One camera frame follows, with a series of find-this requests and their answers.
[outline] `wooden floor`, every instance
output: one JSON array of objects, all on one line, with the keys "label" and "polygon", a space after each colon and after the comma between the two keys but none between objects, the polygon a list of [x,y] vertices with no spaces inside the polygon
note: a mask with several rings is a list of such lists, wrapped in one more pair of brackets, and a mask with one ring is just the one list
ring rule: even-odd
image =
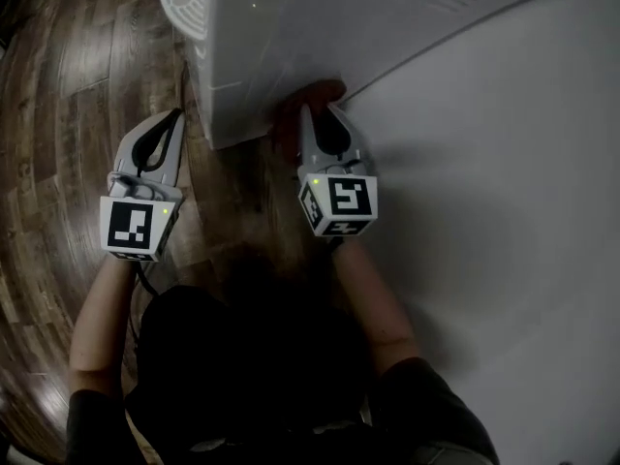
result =
[{"label": "wooden floor", "polygon": [[[27,19],[0,61],[0,419],[16,445],[60,462],[72,328],[103,256],[99,197],[123,135],[180,104],[184,45],[158,0],[21,0],[17,12]],[[270,141],[211,152],[190,87],[185,108],[187,201],[154,286],[222,296],[261,258],[300,291],[323,288]],[[137,288],[137,324],[148,300]],[[125,389],[135,377],[129,337]]]}]

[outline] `black shirt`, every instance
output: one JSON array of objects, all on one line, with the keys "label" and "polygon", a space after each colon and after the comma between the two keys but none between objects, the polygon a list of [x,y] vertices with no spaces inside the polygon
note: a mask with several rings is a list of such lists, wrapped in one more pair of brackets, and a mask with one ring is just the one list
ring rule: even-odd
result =
[{"label": "black shirt", "polygon": [[[372,427],[344,421],[242,442],[198,441],[173,451],[164,442],[151,445],[167,464],[499,463],[481,422],[421,358],[391,367],[369,406]],[[72,395],[67,431],[70,465],[144,463],[123,405],[101,393]]]}]

